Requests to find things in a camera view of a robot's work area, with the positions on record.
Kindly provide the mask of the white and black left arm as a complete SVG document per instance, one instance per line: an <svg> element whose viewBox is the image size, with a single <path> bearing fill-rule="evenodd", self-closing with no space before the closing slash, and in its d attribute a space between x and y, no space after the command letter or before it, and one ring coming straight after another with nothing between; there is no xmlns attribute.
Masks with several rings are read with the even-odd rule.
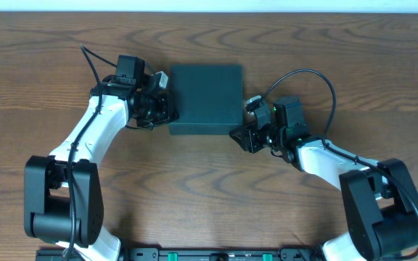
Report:
<svg viewBox="0 0 418 261"><path fill-rule="evenodd" d="M176 116L167 92L94 92L70 135L49 155L32 156L25 164L25 234L61 247L61 260L118 260L121 240L103 225L99 166L129 120L152 129Z"/></svg>

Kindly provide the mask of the dark green box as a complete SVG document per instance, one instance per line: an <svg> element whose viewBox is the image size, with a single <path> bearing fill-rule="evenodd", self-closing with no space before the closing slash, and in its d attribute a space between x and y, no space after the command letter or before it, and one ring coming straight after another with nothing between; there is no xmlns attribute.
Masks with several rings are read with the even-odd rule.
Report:
<svg viewBox="0 0 418 261"><path fill-rule="evenodd" d="M168 125L180 135L227 135L243 122L243 69L236 64L171 66L170 87L179 119Z"/></svg>

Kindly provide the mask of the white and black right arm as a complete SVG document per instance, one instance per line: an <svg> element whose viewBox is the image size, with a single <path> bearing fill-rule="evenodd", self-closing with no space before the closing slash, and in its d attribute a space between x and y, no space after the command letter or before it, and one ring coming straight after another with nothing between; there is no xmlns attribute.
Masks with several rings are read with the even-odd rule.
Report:
<svg viewBox="0 0 418 261"><path fill-rule="evenodd" d="M418 256L418 192L399 159L377 161L312 135L306 125L255 123L230 132L241 148L256 153L269 148L299 171L339 189L348 232L322 247L327 260L410 260Z"/></svg>

